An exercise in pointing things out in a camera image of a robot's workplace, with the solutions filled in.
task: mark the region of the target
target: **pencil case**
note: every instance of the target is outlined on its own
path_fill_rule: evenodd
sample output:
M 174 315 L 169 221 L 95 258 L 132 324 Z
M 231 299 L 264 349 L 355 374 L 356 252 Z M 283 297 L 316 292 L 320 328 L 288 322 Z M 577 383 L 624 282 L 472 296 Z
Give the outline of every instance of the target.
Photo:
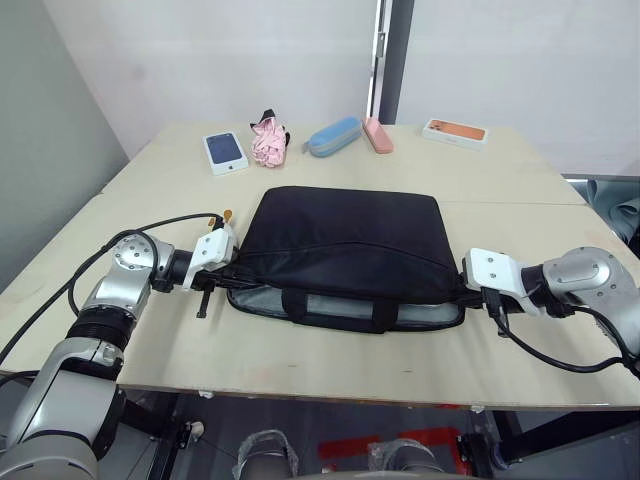
M 360 120 L 346 117 L 311 135 L 307 148 L 316 157 L 326 157 L 353 142 L 361 134 Z

